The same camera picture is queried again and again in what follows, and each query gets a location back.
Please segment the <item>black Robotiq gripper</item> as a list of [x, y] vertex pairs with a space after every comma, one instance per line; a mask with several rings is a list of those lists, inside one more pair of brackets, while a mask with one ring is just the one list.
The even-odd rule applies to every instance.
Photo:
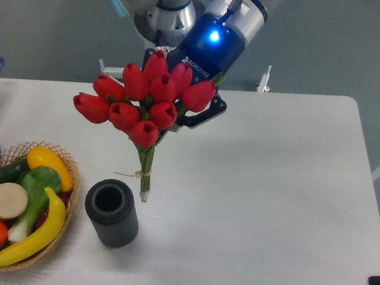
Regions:
[[[245, 41], [238, 32], [220, 22], [214, 14], [205, 13], [185, 35], [179, 46], [166, 56], [168, 69], [187, 64], [192, 69], [192, 83], [213, 79], [218, 73], [227, 73], [231, 65], [245, 49]], [[173, 125], [173, 131], [181, 127], [194, 129], [223, 114], [226, 102], [219, 92], [208, 107], [196, 114], [183, 115]]]

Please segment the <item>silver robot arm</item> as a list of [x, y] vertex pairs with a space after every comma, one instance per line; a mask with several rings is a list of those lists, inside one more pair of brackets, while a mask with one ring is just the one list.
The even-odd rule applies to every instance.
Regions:
[[186, 63], [192, 83], [227, 73], [275, 10], [278, 0], [108, 0], [132, 16], [144, 41], [143, 62], [162, 49], [169, 68]]

